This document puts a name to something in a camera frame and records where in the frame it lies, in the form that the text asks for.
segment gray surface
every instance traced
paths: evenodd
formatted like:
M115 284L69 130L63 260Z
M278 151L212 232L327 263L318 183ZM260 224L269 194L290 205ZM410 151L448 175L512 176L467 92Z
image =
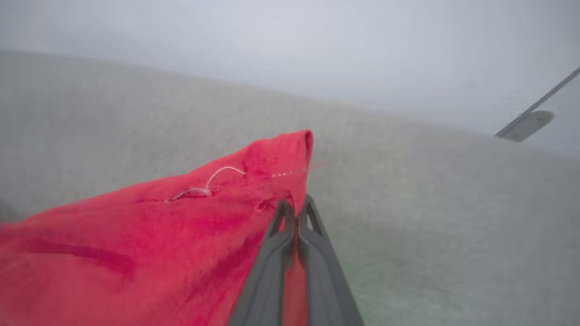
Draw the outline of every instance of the gray surface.
M580 164L522 144L142 68L0 55L0 212L21 218L311 128L367 325L580 324Z

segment black tongs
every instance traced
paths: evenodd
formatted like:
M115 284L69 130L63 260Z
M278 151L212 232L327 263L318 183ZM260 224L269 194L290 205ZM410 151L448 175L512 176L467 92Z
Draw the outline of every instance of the black tongs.
M234 306L229 326L282 324L285 261L289 261L292 255L294 218L290 204L280 201ZM306 195L297 218L298 255L306 270L308 325L364 325L314 200L309 195ZM284 228L279 230L284 219Z

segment gray textured fabric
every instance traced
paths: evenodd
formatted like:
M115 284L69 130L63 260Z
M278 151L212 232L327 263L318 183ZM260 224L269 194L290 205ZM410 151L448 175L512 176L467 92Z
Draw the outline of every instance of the gray textured fabric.
M580 164L522 144L137 67L0 55L0 213L314 132L314 197L367 325L579 325Z

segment red cloth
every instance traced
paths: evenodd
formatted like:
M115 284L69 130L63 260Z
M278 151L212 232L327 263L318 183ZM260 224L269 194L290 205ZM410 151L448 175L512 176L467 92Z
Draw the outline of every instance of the red cloth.
M302 208L312 146L310 131L259 140L185 175L1 225L0 325L227 324L279 200ZM225 169L209 197L175 199L224 166L245 174ZM304 325L294 261L284 324Z

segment red garment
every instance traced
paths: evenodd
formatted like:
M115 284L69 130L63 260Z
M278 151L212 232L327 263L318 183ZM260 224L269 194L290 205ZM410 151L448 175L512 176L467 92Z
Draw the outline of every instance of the red garment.
M0 325L227 324L279 200L302 208L312 146L310 131L259 140L185 175L2 225ZM184 193L224 166L245 174L225 169L211 195ZM305 325L294 260L284 324Z

